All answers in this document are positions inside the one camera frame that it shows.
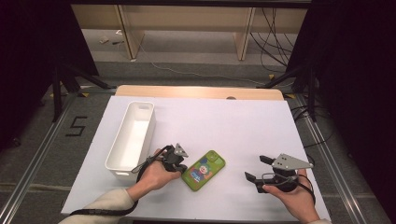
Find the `white table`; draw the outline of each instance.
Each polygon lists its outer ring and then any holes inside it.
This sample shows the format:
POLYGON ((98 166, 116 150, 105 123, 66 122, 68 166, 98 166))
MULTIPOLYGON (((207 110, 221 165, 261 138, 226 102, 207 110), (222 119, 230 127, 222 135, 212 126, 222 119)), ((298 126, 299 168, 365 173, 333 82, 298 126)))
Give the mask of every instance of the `white table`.
MULTIPOLYGON (((239 223, 296 220, 280 200, 259 194, 244 175, 249 172, 259 177, 272 172, 271 166, 260 162, 260 155, 276 158, 286 153, 307 161, 287 102, 268 100, 113 96, 62 213, 80 209, 110 189, 129 186, 106 169, 105 160, 126 106, 132 101, 155 104, 157 121, 150 154, 156 148, 180 143, 189 154, 183 162, 188 166, 209 149, 216 150, 227 164, 197 192, 181 179, 151 192, 129 217, 239 223)), ((311 170, 308 177, 320 217, 330 219, 311 170)))

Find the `smartphone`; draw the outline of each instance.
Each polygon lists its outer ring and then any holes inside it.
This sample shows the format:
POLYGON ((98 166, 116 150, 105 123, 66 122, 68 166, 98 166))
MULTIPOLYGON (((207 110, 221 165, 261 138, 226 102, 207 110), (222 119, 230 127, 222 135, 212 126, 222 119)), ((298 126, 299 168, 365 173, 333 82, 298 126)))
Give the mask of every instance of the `smartphone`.
POLYGON ((225 166, 225 160, 214 150, 208 151, 192 165, 181 178, 192 189, 197 191, 225 166))

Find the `hand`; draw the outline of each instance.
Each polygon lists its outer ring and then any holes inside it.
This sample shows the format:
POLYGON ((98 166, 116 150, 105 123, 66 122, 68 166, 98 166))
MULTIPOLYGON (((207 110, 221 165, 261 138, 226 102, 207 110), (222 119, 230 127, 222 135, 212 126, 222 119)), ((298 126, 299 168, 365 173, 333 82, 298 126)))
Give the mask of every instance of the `hand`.
MULTIPOLYGON (((306 176, 306 170, 298 170, 297 174, 306 176)), ((299 182, 306 187, 311 188, 306 178, 299 176, 299 182)), ((275 186, 264 185, 262 188, 282 201, 288 211, 301 223, 320 220, 318 212, 315 209, 312 196, 305 189, 298 186, 291 192, 283 192, 275 186)))
POLYGON ((142 174, 140 180, 127 189, 128 194, 136 202, 141 197, 155 189, 161 189, 171 180, 178 179, 181 172, 168 172, 160 161, 154 161, 142 174))

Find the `sleeve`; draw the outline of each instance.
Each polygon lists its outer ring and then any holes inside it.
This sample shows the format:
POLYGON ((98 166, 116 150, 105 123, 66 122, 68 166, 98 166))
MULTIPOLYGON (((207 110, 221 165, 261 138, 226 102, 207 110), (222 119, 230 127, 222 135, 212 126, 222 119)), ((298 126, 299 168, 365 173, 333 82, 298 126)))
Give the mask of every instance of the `sleeve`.
POLYGON ((307 224, 332 224, 332 223, 329 220, 327 220, 326 218, 323 218, 321 220, 309 222, 307 224))
MULTIPOLYGON (((85 209, 110 209, 125 210, 131 208, 134 201, 125 189, 113 189, 100 196, 93 203, 85 206, 85 209)), ((72 223, 90 223, 90 224, 116 224, 122 217, 104 217, 104 216, 83 216, 74 215, 67 217, 60 224, 72 223)))

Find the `white plastic container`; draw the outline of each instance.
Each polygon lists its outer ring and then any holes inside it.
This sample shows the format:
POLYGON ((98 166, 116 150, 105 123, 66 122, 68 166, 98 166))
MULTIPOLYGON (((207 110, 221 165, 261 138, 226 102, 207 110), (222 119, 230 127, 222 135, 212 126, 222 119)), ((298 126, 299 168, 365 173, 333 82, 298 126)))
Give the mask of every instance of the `white plastic container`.
POLYGON ((106 168, 117 178, 136 181, 137 174, 131 171, 146 160, 155 123, 154 104, 132 102, 128 105, 106 159, 106 168))

